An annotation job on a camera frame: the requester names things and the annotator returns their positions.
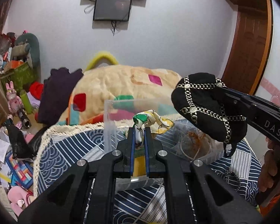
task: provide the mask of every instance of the striped pattern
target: striped pattern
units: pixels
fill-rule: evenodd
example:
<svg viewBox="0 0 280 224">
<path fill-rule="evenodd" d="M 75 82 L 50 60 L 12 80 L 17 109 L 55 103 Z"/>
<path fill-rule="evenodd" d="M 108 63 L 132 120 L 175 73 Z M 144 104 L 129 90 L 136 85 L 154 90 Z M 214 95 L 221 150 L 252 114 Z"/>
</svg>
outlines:
<svg viewBox="0 0 280 224">
<path fill-rule="evenodd" d="M 121 138 L 124 139 L 123 134 L 117 132 L 117 139 Z M 164 149 L 174 152 L 171 149 L 175 145 L 172 129 L 165 134 L 158 135 L 157 139 L 162 142 Z M 103 130 L 88 131 L 72 137 L 53 136 L 42 152 L 38 178 L 39 194 L 78 159 L 84 158 L 88 161 L 100 159 L 103 156 L 103 150 Z M 258 191 L 257 179 L 261 165 L 244 141 L 238 144 L 232 158 L 221 158 L 210 164 L 210 167 L 220 176 L 227 170 L 238 174 L 241 180 L 239 194 L 243 195 L 250 203 L 255 204 L 254 199 Z M 236 187 L 236 183 L 233 181 L 232 178 L 229 179 L 230 185 Z M 167 223 L 164 186 L 162 184 L 154 185 L 154 182 L 146 181 L 143 181 L 144 184 L 152 186 L 119 191 L 115 195 L 113 223 Z"/>
</svg>

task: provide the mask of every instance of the wooden door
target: wooden door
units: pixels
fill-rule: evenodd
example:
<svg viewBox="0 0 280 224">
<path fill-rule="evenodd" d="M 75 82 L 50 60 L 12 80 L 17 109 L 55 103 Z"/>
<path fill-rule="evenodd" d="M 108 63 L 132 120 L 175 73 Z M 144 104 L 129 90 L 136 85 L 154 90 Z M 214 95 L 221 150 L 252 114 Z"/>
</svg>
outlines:
<svg viewBox="0 0 280 224">
<path fill-rule="evenodd" d="M 239 7 L 236 32 L 222 77 L 227 87 L 251 94 L 267 40 L 267 13 Z"/>
</svg>

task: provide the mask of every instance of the pink rabbit figurine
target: pink rabbit figurine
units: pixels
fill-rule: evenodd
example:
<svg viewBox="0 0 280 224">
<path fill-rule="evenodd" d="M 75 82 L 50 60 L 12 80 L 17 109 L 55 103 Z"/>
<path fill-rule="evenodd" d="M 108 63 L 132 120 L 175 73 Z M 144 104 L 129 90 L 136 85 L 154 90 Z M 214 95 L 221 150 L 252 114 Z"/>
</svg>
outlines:
<svg viewBox="0 0 280 224">
<path fill-rule="evenodd" d="M 19 109 L 24 107 L 22 100 L 19 96 L 17 96 L 17 92 L 13 87 L 12 81 L 10 81 L 10 85 L 6 83 L 5 86 L 7 89 L 6 97 L 8 100 L 8 109 L 12 114 L 16 114 Z"/>
</svg>

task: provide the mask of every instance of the dark purple garment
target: dark purple garment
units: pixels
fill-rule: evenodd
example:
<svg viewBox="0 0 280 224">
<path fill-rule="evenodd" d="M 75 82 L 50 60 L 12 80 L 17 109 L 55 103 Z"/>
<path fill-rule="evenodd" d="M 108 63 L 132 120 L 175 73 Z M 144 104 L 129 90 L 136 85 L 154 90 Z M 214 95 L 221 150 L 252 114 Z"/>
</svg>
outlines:
<svg viewBox="0 0 280 224">
<path fill-rule="evenodd" d="M 65 67 L 51 70 L 51 76 L 43 82 L 38 123 L 51 126 L 58 122 L 61 114 L 68 107 L 72 90 L 82 77 L 82 69 L 73 73 L 69 73 Z"/>
</svg>

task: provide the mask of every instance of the silver bolt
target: silver bolt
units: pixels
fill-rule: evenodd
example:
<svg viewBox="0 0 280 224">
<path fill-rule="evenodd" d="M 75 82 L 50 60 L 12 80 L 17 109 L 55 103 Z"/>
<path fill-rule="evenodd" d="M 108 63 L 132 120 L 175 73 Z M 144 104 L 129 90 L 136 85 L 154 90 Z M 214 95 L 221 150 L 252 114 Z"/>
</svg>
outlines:
<svg viewBox="0 0 280 224">
<path fill-rule="evenodd" d="M 77 165 L 80 166 L 80 167 L 84 166 L 85 164 L 86 164 L 85 159 L 80 159 L 80 160 L 77 161 Z"/>
<path fill-rule="evenodd" d="M 165 150 L 160 150 L 160 151 L 158 151 L 158 154 L 160 156 L 167 156 L 168 153 Z"/>
<path fill-rule="evenodd" d="M 200 159 L 196 159 L 193 161 L 194 165 L 197 167 L 200 167 L 203 165 L 203 161 L 201 161 Z"/>
<path fill-rule="evenodd" d="M 112 152 L 112 155 L 113 156 L 119 156 L 121 154 L 121 151 L 120 150 L 114 150 L 113 152 Z"/>
</svg>

